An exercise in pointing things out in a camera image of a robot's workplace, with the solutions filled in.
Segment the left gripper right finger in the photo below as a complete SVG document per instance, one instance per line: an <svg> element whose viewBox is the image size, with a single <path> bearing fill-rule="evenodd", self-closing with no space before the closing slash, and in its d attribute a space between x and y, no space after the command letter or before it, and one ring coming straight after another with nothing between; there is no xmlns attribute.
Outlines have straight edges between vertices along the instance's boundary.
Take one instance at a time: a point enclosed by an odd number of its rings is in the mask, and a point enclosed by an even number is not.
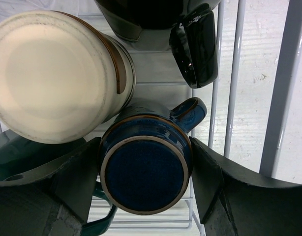
<svg viewBox="0 0 302 236"><path fill-rule="evenodd" d="M196 138L192 180L208 236L302 236L302 185L254 172Z"/></svg>

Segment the cream brown-banded cup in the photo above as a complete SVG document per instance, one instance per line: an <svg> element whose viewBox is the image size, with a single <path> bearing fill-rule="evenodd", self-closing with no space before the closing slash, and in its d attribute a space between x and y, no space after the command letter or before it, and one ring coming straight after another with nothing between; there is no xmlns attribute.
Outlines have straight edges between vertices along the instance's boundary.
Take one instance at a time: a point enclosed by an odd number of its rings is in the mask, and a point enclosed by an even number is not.
<svg viewBox="0 0 302 236"><path fill-rule="evenodd" d="M78 17L35 10L0 22L0 121L45 144L86 136L130 102L124 46Z"/></svg>

